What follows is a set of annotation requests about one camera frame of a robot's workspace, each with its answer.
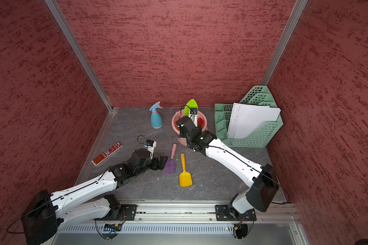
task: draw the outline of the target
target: green plastic rack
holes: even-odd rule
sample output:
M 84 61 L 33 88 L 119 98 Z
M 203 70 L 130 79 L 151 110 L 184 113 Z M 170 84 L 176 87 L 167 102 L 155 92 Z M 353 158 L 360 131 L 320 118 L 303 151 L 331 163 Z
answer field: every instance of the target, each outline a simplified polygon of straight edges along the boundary
M 252 89 L 240 101 L 240 103 L 277 107 L 274 97 L 271 95 L 271 92 L 267 86 L 253 86 Z M 232 108 L 232 104 L 214 105 L 215 131 L 217 133 L 217 137 L 229 147 L 264 148 L 283 125 L 281 115 L 279 115 L 276 122 L 266 123 L 246 139 L 229 139 L 228 127 Z

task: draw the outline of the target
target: green spatula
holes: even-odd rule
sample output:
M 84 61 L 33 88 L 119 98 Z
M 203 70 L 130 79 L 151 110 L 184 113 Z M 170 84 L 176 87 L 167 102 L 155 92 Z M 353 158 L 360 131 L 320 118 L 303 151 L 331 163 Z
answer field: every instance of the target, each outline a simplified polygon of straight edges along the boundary
M 190 114 L 190 108 L 196 108 L 198 109 L 198 104 L 194 99 L 188 101 L 188 106 L 184 107 L 184 115 L 188 116 Z

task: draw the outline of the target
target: red textured wall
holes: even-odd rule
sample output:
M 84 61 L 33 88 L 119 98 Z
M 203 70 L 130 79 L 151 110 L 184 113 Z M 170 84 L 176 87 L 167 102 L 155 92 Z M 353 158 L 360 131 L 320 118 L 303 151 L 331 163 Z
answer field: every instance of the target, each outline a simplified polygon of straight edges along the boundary
M 58 0 L 114 106 L 238 102 L 295 0 Z
M 368 0 L 310 0 L 269 82 L 268 149 L 311 245 L 368 238 Z
M 44 1 L 0 1 L 0 245 L 25 244 L 5 229 L 36 192 L 75 183 L 107 112 Z

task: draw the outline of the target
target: pink bucket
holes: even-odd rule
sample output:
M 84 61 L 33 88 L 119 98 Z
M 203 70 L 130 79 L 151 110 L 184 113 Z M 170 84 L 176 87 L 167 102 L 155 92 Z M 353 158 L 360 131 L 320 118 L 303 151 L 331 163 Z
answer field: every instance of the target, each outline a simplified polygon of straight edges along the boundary
M 179 116 L 180 116 L 180 111 L 176 112 L 176 114 L 173 116 L 173 118 L 172 118 L 172 128 L 176 132 L 177 140 L 180 142 L 180 144 L 187 145 L 187 140 L 185 138 L 180 138 L 179 137 L 180 130 L 178 129 L 178 127 L 176 125 L 176 121 L 178 120 Z M 181 110 L 181 116 L 185 116 L 184 110 Z M 200 126 L 202 126 L 202 131 L 207 130 L 207 119 L 204 116 L 204 114 L 201 113 L 200 111 L 198 111 L 198 118 L 201 118 L 204 121 L 203 125 L 200 125 Z

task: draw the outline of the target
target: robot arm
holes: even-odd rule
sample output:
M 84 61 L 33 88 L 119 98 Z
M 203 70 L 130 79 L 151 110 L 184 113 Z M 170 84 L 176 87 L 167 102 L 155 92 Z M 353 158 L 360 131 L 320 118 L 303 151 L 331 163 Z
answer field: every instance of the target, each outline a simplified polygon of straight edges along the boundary
M 209 131 L 202 132 L 202 128 L 195 126 L 188 116 L 182 117 L 176 124 L 190 149 L 219 161 L 250 187 L 231 201 L 228 215 L 238 220 L 240 214 L 250 209 L 267 210 L 278 190 L 277 177 L 271 165 L 263 167 L 246 159 Z M 96 218 L 117 219 L 121 214 L 121 205 L 114 195 L 106 195 L 94 202 L 86 201 L 121 187 L 147 169 L 162 170 L 167 157 L 160 160 L 154 158 L 155 146 L 156 142 L 147 140 L 145 149 L 135 150 L 129 160 L 110 167 L 94 179 L 52 194 L 47 190 L 37 193 L 21 218 L 27 244 L 39 245 L 58 229 L 73 223 Z
M 180 137 L 186 138 L 187 146 L 194 151 L 219 161 L 240 177 L 250 187 L 238 194 L 230 203 L 233 218 L 250 209 L 265 212 L 279 189 L 274 168 L 267 164 L 263 167 L 238 154 L 222 143 L 214 134 L 197 127 L 188 116 L 176 121 Z
M 145 149 L 138 149 L 126 162 L 109 167 L 103 174 L 74 187 L 49 194 L 37 193 L 24 211 L 21 221 L 28 245 L 39 245 L 57 230 L 90 219 L 117 219 L 121 205 L 114 195 L 97 201 L 86 201 L 117 189 L 148 169 L 162 170 L 167 157 L 153 157 L 156 142 L 147 140 Z

